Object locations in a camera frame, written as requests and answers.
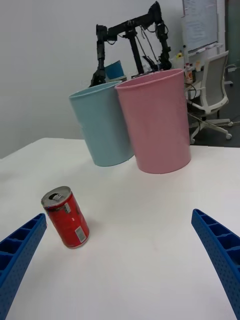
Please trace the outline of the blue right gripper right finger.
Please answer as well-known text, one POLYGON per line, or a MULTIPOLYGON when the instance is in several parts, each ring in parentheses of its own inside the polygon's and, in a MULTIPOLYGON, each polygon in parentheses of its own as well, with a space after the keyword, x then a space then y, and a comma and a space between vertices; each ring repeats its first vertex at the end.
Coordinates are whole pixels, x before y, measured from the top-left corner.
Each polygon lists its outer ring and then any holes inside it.
POLYGON ((240 237, 209 215, 194 209, 191 224, 201 240, 227 295, 240 319, 240 237))

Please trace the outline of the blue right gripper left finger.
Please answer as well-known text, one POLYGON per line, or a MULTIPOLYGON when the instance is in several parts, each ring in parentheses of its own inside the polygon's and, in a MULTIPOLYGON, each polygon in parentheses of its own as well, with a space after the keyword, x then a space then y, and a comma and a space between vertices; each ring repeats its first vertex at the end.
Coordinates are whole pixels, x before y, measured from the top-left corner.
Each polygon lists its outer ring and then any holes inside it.
POLYGON ((38 214, 0 242, 0 319, 6 319, 27 268, 47 229, 38 214))

